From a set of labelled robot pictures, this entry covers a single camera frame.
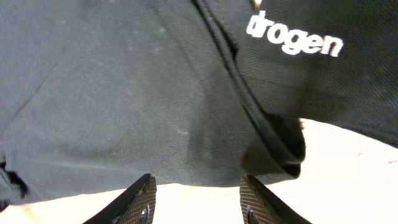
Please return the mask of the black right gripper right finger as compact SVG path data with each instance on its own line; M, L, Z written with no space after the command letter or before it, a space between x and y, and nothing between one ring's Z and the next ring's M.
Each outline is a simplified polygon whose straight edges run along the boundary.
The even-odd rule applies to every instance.
M244 224L311 224L252 175L240 178L239 197Z

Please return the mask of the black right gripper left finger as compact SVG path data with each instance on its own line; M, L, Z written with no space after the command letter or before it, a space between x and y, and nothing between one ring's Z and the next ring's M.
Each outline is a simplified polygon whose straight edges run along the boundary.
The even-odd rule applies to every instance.
M156 192L155 177L144 174L83 224L152 224Z

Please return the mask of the black t-shirt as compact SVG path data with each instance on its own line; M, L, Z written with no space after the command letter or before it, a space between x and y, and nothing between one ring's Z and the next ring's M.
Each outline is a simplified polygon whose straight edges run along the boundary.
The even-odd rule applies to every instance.
M296 179L297 118L238 54L252 1L2 1L1 207L159 184Z

